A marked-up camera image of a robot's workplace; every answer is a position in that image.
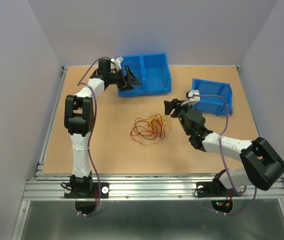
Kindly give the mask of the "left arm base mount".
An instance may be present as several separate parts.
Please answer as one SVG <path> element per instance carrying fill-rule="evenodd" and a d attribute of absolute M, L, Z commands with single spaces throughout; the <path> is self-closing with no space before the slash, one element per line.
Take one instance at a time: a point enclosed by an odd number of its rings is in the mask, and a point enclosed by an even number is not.
<path fill-rule="evenodd" d="M 99 186 L 97 182 L 93 182 L 92 190 L 72 187 L 69 182 L 63 182 L 62 186 L 64 189 L 64 198 L 66 199 L 97 199 L 99 196 Z M 101 182 L 101 199 L 107 199 L 109 197 L 110 184 L 108 182 Z"/>

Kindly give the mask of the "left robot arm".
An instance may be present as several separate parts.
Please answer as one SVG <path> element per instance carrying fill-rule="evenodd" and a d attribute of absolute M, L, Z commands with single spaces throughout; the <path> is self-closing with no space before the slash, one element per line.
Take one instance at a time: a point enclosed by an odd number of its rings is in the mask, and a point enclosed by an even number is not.
<path fill-rule="evenodd" d="M 110 85 L 129 91 L 141 84 L 128 65 L 121 65 L 123 60 L 121 56 L 99 58 L 94 62 L 97 69 L 89 80 L 78 82 L 81 90 L 65 98 L 64 127 L 71 139 L 73 156 L 69 181 L 61 183 L 66 199 L 106 199 L 109 196 L 109 183 L 93 180 L 96 167 L 90 154 L 90 141 L 97 118 L 97 96 Z"/>

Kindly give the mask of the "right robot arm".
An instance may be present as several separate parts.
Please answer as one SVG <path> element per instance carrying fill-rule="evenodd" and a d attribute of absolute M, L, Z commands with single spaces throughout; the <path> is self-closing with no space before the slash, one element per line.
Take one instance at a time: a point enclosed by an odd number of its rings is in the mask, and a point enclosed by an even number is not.
<path fill-rule="evenodd" d="M 212 181 L 197 183 L 197 198 L 222 197 L 230 190 L 242 195 L 238 189 L 246 186 L 267 191 L 284 174 L 284 161 L 265 138 L 240 140 L 217 134 L 205 127 L 206 119 L 200 110 L 176 98 L 164 101 L 164 113 L 179 120 L 196 150 L 220 154 L 222 159 L 229 157 L 243 165 L 234 170 L 226 167 Z"/>

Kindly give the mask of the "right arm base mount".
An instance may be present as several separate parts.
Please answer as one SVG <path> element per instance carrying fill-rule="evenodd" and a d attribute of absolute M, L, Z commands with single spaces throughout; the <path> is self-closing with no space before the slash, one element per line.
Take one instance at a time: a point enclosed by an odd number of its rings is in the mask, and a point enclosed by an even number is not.
<path fill-rule="evenodd" d="M 193 195 L 196 198 L 227 197 L 232 194 L 239 196 L 235 190 L 225 188 L 220 182 L 200 181 L 196 183 Z"/>

